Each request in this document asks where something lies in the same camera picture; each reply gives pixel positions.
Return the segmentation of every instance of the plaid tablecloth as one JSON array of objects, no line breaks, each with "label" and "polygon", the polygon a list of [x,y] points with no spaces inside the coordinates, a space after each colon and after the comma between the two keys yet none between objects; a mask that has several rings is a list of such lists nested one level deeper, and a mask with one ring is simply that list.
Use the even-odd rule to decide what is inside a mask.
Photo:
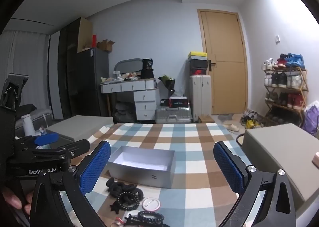
[{"label": "plaid tablecloth", "polygon": [[[165,216],[164,223],[171,227],[215,227],[218,226],[232,208],[238,195],[230,189],[224,175],[213,156],[215,142],[223,141],[234,155],[249,165],[232,135],[222,125],[207,124],[115,124],[102,127],[88,139],[90,152],[106,140],[112,153],[120,146],[164,149],[176,151],[176,169],[171,189],[138,186],[144,197],[160,200],[159,213]],[[85,156],[74,158],[72,164],[78,165]],[[110,227],[115,217],[123,218],[129,212],[111,212],[110,205],[115,201],[106,187],[110,178],[107,165],[100,175],[93,191],[86,194],[92,207],[106,226]],[[261,203],[259,194],[246,226],[250,226]],[[62,195],[63,202],[72,222],[81,226],[68,198]]]}]

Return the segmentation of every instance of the door handle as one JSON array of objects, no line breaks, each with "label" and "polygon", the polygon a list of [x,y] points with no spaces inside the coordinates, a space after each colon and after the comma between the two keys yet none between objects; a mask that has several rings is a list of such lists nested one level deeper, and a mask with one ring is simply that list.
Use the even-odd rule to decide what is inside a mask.
[{"label": "door handle", "polygon": [[212,63],[212,61],[209,59],[208,60],[208,70],[212,71],[212,65],[216,65],[216,63]]}]

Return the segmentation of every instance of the silver box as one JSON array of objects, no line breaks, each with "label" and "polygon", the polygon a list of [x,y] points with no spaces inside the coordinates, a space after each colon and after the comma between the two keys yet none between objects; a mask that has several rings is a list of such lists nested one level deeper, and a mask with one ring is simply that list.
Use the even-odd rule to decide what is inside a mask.
[{"label": "silver box", "polygon": [[191,123],[192,113],[190,107],[169,108],[161,106],[156,109],[156,123]]},{"label": "silver box", "polygon": [[108,160],[111,177],[135,184],[171,188],[175,151],[119,147]]}]

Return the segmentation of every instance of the metal screw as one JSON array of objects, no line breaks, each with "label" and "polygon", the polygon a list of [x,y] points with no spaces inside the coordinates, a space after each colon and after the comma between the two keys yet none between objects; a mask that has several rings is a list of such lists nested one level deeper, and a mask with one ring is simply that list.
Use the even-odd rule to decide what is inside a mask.
[{"label": "metal screw", "polygon": [[255,172],[255,171],[256,171],[256,168],[255,168],[254,166],[250,165],[250,166],[248,166],[248,170],[249,170],[250,172]]},{"label": "metal screw", "polygon": [[76,169],[77,169],[76,166],[70,166],[69,169],[68,169],[68,171],[74,172],[74,171],[76,171]]},{"label": "metal screw", "polygon": [[285,172],[284,172],[283,170],[278,170],[278,174],[280,174],[280,175],[284,175],[284,174],[285,174]]}]

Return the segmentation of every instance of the white suitcase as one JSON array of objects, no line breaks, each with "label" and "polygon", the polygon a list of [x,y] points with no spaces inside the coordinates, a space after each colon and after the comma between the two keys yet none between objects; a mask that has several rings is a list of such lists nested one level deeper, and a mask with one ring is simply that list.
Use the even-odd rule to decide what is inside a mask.
[{"label": "white suitcase", "polygon": [[190,100],[194,122],[200,115],[212,113],[212,83],[210,75],[192,75],[190,77]]}]

